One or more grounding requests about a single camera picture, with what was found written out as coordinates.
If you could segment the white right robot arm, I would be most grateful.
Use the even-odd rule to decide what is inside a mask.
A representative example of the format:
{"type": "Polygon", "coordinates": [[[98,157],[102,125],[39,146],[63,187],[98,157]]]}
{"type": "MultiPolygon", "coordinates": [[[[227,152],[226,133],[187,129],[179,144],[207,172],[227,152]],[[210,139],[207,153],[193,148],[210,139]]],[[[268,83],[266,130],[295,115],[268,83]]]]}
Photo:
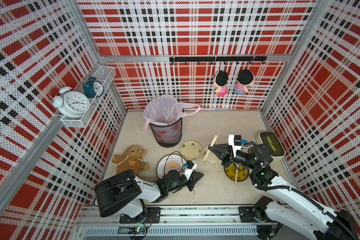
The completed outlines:
{"type": "Polygon", "coordinates": [[[209,146],[227,167],[231,164],[251,170],[249,177],[254,187],[278,197],[289,205],[285,208],[272,199],[263,196],[254,208],[267,219],[283,224],[310,240],[357,240],[359,238],[354,217],[347,211],[336,211],[312,199],[293,187],[272,170],[273,158],[266,144],[255,142],[242,147],[229,144],[209,146]]]}

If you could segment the bare wooden chopsticks pair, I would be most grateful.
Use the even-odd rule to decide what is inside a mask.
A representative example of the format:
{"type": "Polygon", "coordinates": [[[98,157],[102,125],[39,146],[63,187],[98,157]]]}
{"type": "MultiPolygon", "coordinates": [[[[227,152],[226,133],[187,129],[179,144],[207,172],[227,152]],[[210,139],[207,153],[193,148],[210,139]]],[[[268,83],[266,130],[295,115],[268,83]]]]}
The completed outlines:
{"type": "Polygon", "coordinates": [[[239,168],[234,164],[234,167],[236,169],[236,175],[235,175],[235,185],[237,184],[238,181],[238,173],[239,173],[239,168]]]}

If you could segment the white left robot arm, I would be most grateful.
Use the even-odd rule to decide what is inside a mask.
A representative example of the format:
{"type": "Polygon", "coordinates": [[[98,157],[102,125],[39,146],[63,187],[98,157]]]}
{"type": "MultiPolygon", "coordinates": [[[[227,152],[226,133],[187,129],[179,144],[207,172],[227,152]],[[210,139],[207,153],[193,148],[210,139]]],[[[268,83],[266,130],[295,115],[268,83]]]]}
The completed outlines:
{"type": "Polygon", "coordinates": [[[169,193],[183,188],[192,191],[203,176],[203,173],[193,170],[184,175],[171,170],[161,179],[149,183],[137,177],[133,170],[123,171],[95,186],[100,216],[105,218],[120,213],[130,218],[139,218],[147,212],[144,200],[160,203],[168,198],[169,193]]]}

